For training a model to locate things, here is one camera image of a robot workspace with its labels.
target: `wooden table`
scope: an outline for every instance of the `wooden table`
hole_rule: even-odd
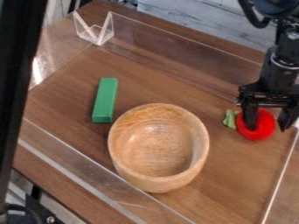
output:
[[[220,121],[226,109],[234,109],[228,98],[236,94],[238,85],[258,77],[258,63],[263,54],[104,1],[94,1],[80,9],[90,22],[103,21],[108,11],[243,59],[199,46],[199,49],[188,49],[188,52],[182,49],[183,57],[170,60],[166,56],[172,50],[163,49],[156,36],[151,39],[159,45],[163,57],[146,49],[136,49],[130,57],[123,57],[111,52],[108,47],[90,46],[78,39],[72,21],[66,18],[43,32],[39,53],[47,50],[44,57],[59,55],[51,59],[46,76],[56,72],[31,91],[26,118],[115,172],[107,147],[111,124],[95,124],[90,116],[100,78],[119,78],[115,118],[132,107],[150,102],[184,107],[203,120],[210,132],[207,164],[199,177],[183,189],[152,196],[196,223],[259,223],[294,143],[295,129],[284,134],[276,130],[271,139],[252,143],[232,129],[226,129]],[[72,40],[76,45],[70,49],[63,43]],[[147,57],[138,58],[140,53]],[[74,55],[78,56],[66,64],[64,60]],[[184,64],[180,63],[182,58],[187,59]],[[84,221],[132,223],[22,146],[14,168]]]

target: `black cable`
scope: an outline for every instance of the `black cable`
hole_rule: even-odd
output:
[[[242,10],[246,13],[247,16],[247,20],[250,21],[250,23],[256,27],[256,28],[266,28],[271,18],[264,17],[262,20],[258,19],[258,15],[254,11],[254,4],[251,1],[248,0],[238,0],[239,5],[242,7]]]
[[[36,221],[36,224],[43,224],[42,217],[38,215],[38,213],[34,210],[28,209],[26,206],[6,203],[6,211],[7,212],[8,211],[26,212],[27,214],[32,216],[32,218]]]

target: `wood grain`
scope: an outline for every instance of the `wood grain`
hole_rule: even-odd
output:
[[[143,13],[118,8],[111,3],[94,1],[83,8],[82,13],[92,22],[102,17],[104,19],[111,10],[254,61],[262,60],[263,54],[259,52]],[[222,67],[226,67],[219,76],[210,76],[210,70],[199,70],[196,66],[188,68],[174,61],[176,65],[171,66],[170,71],[179,67],[180,71],[186,70],[190,74],[186,78],[184,73],[166,72],[156,62],[151,64],[151,60],[136,63],[115,55],[108,49],[92,46],[32,90],[26,117],[115,172],[108,155],[111,124],[95,124],[91,121],[100,78],[119,78],[115,118],[131,108],[151,102],[171,103],[188,109],[202,119],[210,132],[207,162],[199,177],[184,188],[154,196],[196,223],[258,223],[286,161],[295,130],[290,129],[284,134],[276,130],[270,140],[252,143],[234,130],[222,126],[226,109],[235,108],[230,101],[207,90],[216,86],[218,89],[227,89],[234,93],[238,83],[248,80],[244,71],[248,75],[254,72],[248,72],[250,66],[243,60],[239,60],[238,67],[234,67],[227,65],[226,55],[215,57],[219,63],[214,64],[218,66],[212,68],[214,71],[222,71]],[[167,65],[168,62],[167,58],[163,58],[162,64]],[[235,84],[230,83],[231,72],[239,74]],[[84,209],[80,201],[87,200],[91,205],[98,206],[99,211],[103,203],[86,196],[90,194],[82,191],[76,183],[62,177],[43,161],[19,149],[14,167],[71,207],[84,220],[99,223],[98,214],[92,213],[88,207]],[[52,176],[51,180],[44,180],[47,175]],[[82,194],[74,197],[70,187]],[[110,217],[111,214],[115,214],[114,210],[108,212],[107,219],[103,218],[103,223],[118,223]]]
[[[210,136],[186,109],[151,103],[127,111],[108,134],[108,151],[120,176],[151,193],[186,186],[199,174]]]

